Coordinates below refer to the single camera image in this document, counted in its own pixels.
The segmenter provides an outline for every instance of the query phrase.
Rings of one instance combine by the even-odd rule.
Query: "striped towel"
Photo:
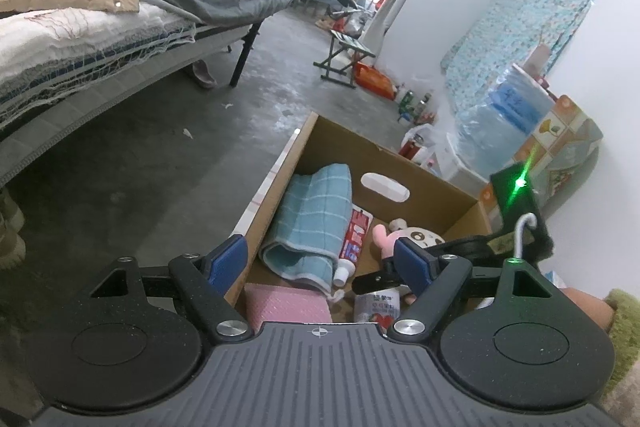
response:
[[[328,165],[312,176],[294,174],[262,243],[260,258],[282,278],[330,296],[350,217],[347,165]]]

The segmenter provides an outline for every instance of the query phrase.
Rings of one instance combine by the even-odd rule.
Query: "concrete floor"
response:
[[[40,405],[24,372],[25,331],[116,257],[165,264],[223,241],[309,112],[398,147],[393,103],[320,80],[312,62],[326,56],[329,37],[310,21],[295,10],[267,20],[236,89],[206,92],[171,75],[9,184],[27,219],[27,258],[0,272],[0,407],[30,416]],[[207,60],[225,84],[240,49]]]

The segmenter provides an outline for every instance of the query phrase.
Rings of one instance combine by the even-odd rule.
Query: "box handle hole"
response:
[[[360,182],[373,192],[396,203],[403,203],[409,199],[411,193],[401,183],[382,174],[368,172],[362,175]]]

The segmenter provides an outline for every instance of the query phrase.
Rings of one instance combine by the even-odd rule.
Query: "grey ribbed plate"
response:
[[[215,349],[180,393],[149,409],[80,417],[47,409],[36,427],[611,427],[593,405],[553,415],[492,409],[453,387],[419,346],[373,324],[265,324]]]

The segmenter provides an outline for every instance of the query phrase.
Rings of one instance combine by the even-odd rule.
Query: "metal bolt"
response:
[[[224,321],[216,326],[216,331],[223,337],[239,337],[249,330],[249,326],[242,321]]]
[[[420,335],[425,328],[424,324],[415,319],[403,319],[394,324],[394,330],[402,335]]]

